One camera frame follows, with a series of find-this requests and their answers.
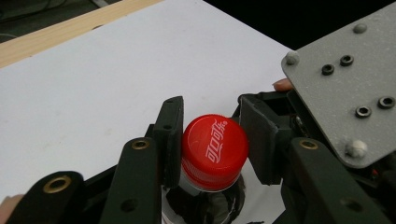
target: white surface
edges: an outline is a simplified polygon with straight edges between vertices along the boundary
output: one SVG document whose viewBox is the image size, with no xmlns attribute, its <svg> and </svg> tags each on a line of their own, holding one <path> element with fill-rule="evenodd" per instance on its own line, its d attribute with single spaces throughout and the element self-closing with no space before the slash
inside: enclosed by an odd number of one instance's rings
<svg viewBox="0 0 396 224">
<path fill-rule="evenodd" d="M 240 94 L 284 77 L 287 51 L 205 2 L 166 0 L 1 69 L 0 200 L 56 171 L 114 165 L 167 98 L 183 95 L 185 126 L 231 116 Z M 279 187 L 254 192 L 241 217 L 272 222 Z"/>
</svg>

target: finger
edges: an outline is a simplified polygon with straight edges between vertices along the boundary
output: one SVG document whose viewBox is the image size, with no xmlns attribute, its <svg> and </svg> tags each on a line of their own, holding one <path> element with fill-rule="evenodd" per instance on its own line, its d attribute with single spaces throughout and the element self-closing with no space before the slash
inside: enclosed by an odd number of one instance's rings
<svg viewBox="0 0 396 224">
<path fill-rule="evenodd" d="M 11 216 L 12 211 L 22 199 L 23 195 L 15 195 L 13 197 L 6 197 L 0 204 L 0 224 L 5 224 Z"/>
<path fill-rule="evenodd" d="M 273 84 L 276 91 L 289 91 L 293 89 L 291 82 L 287 78 L 280 79 L 278 82 Z"/>
</svg>

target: metal plate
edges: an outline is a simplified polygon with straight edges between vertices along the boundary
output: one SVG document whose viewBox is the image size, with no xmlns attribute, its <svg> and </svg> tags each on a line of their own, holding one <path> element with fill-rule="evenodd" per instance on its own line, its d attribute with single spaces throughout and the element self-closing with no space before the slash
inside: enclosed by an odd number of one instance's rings
<svg viewBox="0 0 396 224">
<path fill-rule="evenodd" d="M 356 30 L 357 25 L 363 29 Z M 381 109 L 377 102 L 384 96 L 396 98 L 396 4 L 297 52 L 300 61 L 288 64 L 290 58 L 285 57 L 283 71 L 339 159 L 346 166 L 362 168 L 394 151 L 396 106 Z M 350 66 L 340 64 L 345 55 L 354 58 Z M 325 64 L 334 66 L 331 75 L 322 75 Z M 359 106 L 370 107 L 371 116 L 358 118 Z M 356 140 L 367 150 L 360 156 L 346 154 L 347 145 Z"/>
</svg>

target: bottle cap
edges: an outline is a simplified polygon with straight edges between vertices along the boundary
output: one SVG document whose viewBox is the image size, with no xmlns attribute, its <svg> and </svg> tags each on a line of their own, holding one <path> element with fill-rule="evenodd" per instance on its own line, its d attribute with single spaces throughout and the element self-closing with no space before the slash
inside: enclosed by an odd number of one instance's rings
<svg viewBox="0 0 396 224">
<path fill-rule="evenodd" d="M 232 119 L 204 115 L 183 134 L 182 168 L 198 189 L 220 191 L 239 177 L 248 157 L 248 138 Z"/>
</svg>

